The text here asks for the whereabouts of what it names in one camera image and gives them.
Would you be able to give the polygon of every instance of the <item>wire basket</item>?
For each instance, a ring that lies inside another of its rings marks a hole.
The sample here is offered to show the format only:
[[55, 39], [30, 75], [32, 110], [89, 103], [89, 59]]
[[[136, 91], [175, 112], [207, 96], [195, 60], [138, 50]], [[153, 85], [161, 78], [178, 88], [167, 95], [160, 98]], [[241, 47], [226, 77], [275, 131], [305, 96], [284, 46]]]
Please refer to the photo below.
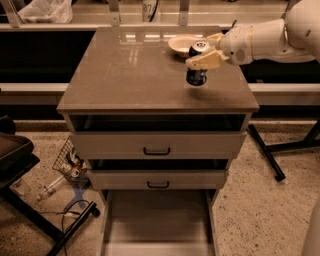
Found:
[[[72, 161], [72, 158], [77, 158], [77, 163]], [[70, 182], [75, 183], [87, 183], [89, 178], [87, 177], [87, 168], [80, 158], [78, 158], [75, 148], [72, 145], [70, 138], [66, 140], [60, 153], [55, 160], [53, 170], [59, 171]]]

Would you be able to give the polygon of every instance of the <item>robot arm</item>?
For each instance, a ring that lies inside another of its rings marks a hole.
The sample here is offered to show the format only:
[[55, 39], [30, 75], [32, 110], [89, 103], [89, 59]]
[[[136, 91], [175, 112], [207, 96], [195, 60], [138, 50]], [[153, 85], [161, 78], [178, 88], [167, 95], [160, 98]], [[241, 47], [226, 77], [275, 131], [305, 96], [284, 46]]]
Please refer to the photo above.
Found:
[[189, 70], [217, 69], [224, 61], [243, 65], [260, 59], [294, 63], [316, 58], [320, 62], [320, 1], [293, 1], [283, 19], [235, 26], [225, 35], [207, 37], [207, 49], [186, 60]]

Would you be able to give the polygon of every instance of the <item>drawer cabinet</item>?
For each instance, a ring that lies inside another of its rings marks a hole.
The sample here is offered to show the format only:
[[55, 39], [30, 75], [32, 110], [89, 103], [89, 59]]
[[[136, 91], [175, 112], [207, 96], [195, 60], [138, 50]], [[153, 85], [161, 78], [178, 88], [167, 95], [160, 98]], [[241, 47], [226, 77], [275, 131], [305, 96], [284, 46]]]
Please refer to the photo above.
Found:
[[204, 86], [187, 84], [185, 60], [167, 46], [168, 36], [215, 32], [95, 33], [58, 111], [105, 200], [97, 255], [216, 255], [211, 207], [258, 104], [227, 63]]

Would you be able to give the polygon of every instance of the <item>drawer handle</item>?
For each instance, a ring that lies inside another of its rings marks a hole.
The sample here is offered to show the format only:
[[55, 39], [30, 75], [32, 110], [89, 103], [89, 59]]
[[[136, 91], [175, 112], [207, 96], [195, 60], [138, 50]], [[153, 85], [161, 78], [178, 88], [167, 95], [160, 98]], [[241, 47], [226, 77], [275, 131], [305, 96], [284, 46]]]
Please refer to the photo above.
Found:
[[143, 148], [143, 153], [146, 156], [167, 156], [170, 154], [171, 149], [168, 148], [167, 152], [148, 152], [148, 149], [146, 147]]
[[148, 185], [148, 188], [166, 189], [169, 187], [170, 183], [169, 183], [169, 181], [167, 181], [167, 183], [165, 185], [160, 186], [160, 185], [151, 185], [150, 181], [148, 181], [147, 185]]

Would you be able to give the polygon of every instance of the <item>bottom drawer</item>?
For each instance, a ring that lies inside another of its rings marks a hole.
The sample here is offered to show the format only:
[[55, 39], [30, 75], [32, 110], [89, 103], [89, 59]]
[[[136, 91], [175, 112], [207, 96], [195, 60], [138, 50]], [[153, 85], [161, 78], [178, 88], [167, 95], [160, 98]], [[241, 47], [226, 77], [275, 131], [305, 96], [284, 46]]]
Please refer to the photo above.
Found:
[[205, 190], [108, 191], [97, 255], [216, 255]]
[[227, 160], [105, 160], [88, 171], [95, 189], [218, 189]]

